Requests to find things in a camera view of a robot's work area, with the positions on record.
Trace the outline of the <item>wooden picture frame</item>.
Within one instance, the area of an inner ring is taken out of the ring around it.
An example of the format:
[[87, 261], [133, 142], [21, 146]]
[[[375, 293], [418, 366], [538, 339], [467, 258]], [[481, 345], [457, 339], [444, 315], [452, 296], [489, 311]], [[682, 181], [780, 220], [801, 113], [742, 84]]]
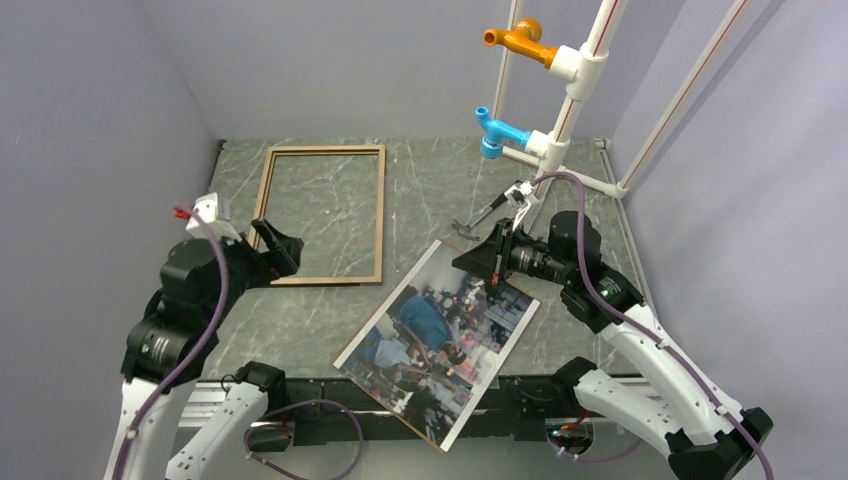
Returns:
[[382, 282], [386, 164], [380, 144], [268, 149], [254, 215], [305, 242], [298, 273], [274, 287]]

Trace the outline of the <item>printed photo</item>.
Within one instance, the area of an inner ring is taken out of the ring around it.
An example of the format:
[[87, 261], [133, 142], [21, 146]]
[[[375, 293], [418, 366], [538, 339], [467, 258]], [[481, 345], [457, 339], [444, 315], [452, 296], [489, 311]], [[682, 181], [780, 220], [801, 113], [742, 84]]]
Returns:
[[442, 452], [540, 307], [506, 283], [488, 291], [483, 279], [451, 266], [458, 254], [434, 241], [333, 362]]

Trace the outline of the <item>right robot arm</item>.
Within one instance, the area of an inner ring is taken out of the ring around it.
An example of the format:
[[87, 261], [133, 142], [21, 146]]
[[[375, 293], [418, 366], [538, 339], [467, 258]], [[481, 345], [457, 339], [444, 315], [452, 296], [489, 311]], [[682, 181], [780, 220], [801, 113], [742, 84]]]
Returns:
[[513, 274], [560, 288], [567, 311], [623, 354], [653, 387], [651, 398], [576, 357], [552, 377], [551, 401], [574, 415], [606, 417], [650, 445], [679, 479], [732, 479], [754, 458], [774, 427], [759, 407], [744, 408], [681, 351], [639, 290], [606, 264], [601, 236], [585, 214], [561, 211], [548, 237], [535, 239], [502, 219], [453, 267], [495, 292]]

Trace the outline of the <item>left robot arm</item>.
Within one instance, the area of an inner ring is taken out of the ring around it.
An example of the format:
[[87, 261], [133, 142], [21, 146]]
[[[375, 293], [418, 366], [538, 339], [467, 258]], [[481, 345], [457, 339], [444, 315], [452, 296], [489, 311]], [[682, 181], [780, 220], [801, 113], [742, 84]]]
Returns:
[[165, 478], [179, 421], [224, 318], [246, 291], [298, 272], [303, 240], [265, 219], [251, 225], [266, 251], [211, 225], [169, 251], [161, 286], [126, 340], [119, 427], [105, 478]]

